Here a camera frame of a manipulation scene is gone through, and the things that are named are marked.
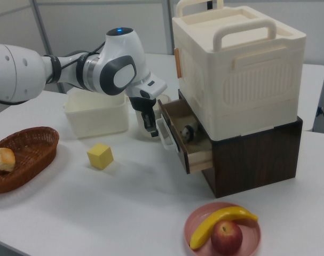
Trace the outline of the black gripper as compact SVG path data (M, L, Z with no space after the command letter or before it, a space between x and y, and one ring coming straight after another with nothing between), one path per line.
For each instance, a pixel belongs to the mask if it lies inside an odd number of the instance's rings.
M153 107L156 104L156 99L130 97L129 100L133 109L140 112L144 129L150 133L152 138L157 137L159 132L156 128L155 114L153 110Z

